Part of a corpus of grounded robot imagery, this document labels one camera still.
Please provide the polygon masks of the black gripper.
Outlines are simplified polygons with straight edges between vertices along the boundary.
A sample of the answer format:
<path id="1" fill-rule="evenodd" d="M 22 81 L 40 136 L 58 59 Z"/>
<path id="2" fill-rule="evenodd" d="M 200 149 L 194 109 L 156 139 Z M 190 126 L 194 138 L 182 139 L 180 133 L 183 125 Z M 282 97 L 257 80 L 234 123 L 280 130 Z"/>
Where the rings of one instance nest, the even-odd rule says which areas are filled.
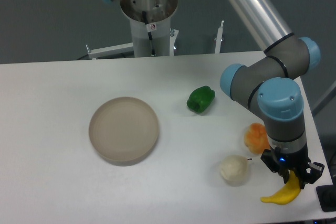
<path id="1" fill-rule="evenodd" d="M 282 177 L 285 184 L 289 180 L 290 171 L 293 171 L 299 179 L 300 189 L 304 189 L 306 184 L 314 184 L 325 168 L 322 163 L 311 162 L 307 147 L 294 153 L 283 153 L 279 147 L 271 148 L 264 150 L 260 159 L 271 172 Z"/>

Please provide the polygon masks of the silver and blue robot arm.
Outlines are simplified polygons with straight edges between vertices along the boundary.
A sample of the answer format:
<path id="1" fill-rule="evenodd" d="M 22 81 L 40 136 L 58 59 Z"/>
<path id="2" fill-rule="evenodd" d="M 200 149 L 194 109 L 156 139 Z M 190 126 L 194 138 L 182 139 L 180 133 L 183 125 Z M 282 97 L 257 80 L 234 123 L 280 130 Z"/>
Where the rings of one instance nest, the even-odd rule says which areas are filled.
<path id="1" fill-rule="evenodd" d="M 238 16 L 264 52 L 264 59 L 246 67 L 233 64 L 220 79 L 220 88 L 232 100 L 261 118 L 270 149 L 261 160 L 284 182 L 295 173 L 299 186 L 315 183 L 324 165 L 308 156 L 303 98 L 295 78 L 320 61 L 318 45 L 307 37 L 298 38 L 269 0 L 229 0 Z M 173 54 L 170 18 L 177 0 L 120 0 L 131 24 L 135 56 Z"/>

